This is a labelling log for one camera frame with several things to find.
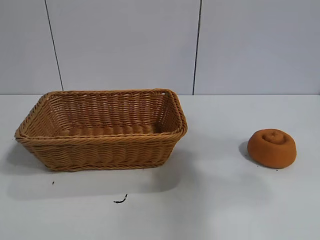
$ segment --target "black mark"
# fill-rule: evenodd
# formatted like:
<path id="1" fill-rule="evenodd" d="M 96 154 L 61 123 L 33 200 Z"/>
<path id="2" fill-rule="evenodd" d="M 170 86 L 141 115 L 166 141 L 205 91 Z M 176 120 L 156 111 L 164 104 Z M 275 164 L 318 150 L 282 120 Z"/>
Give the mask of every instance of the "black mark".
<path id="1" fill-rule="evenodd" d="M 115 204 L 122 204 L 127 199 L 128 194 L 125 195 L 122 201 L 113 201 Z"/>

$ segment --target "rectangular basket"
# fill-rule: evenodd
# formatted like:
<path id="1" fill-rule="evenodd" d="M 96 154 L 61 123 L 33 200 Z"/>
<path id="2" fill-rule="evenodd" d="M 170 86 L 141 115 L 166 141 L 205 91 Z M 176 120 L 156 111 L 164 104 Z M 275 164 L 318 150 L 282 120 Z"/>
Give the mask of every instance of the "rectangular basket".
<path id="1" fill-rule="evenodd" d="M 140 169 L 163 165 L 186 132 L 171 90 L 54 91 L 15 139 L 54 171 Z"/>

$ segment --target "orange toy bun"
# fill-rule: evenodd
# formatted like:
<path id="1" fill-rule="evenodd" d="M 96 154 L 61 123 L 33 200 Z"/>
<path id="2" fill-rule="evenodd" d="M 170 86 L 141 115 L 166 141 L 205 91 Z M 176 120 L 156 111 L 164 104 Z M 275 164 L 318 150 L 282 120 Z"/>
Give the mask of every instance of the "orange toy bun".
<path id="1" fill-rule="evenodd" d="M 294 139 L 278 129 L 255 132 L 248 142 L 247 149 L 253 160 L 274 169 L 290 166 L 297 156 Z"/>

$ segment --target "wicker basket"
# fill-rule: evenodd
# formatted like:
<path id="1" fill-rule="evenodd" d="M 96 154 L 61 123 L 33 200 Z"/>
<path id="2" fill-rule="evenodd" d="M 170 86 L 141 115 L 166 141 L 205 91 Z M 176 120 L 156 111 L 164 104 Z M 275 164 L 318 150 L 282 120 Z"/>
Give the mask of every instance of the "wicker basket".
<path id="1" fill-rule="evenodd" d="M 167 89 L 55 91 L 43 95 L 15 139 L 55 171 L 163 165 L 187 132 Z"/>

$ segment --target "basket rim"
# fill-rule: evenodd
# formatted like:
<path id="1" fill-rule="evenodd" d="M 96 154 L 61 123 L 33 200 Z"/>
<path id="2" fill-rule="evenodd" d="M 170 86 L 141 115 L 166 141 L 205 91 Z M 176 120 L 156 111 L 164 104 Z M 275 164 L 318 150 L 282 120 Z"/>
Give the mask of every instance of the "basket rim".
<path id="1" fill-rule="evenodd" d="M 134 133 L 134 134 L 112 134 L 112 135 L 57 135 L 57 136 L 28 136 L 24 134 L 25 129 L 31 124 L 32 120 L 37 116 L 36 112 L 39 112 L 45 102 L 51 96 L 55 95 L 78 95 L 78 94 L 138 94 L 138 93 L 164 93 L 170 94 L 175 106 L 175 110 L 178 113 L 179 127 L 172 132 L 161 133 Z M 18 129 L 16 130 L 14 137 L 18 142 L 32 143 L 32 145 L 55 145 L 64 142 L 66 144 L 75 144 L 77 141 L 92 143 L 111 143 L 111 142 L 153 142 L 153 141 L 178 141 L 182 138 L 188 130 L 187 121 L 180 105 L 178 96 L 175 92 L 165 88 L 154 89 L 127 89 L 127 90 L 70 90 L 70 91 L 51 91 L 38 100 L 37 104 L 32 108 L 28 116 L 23 120 Z"/>

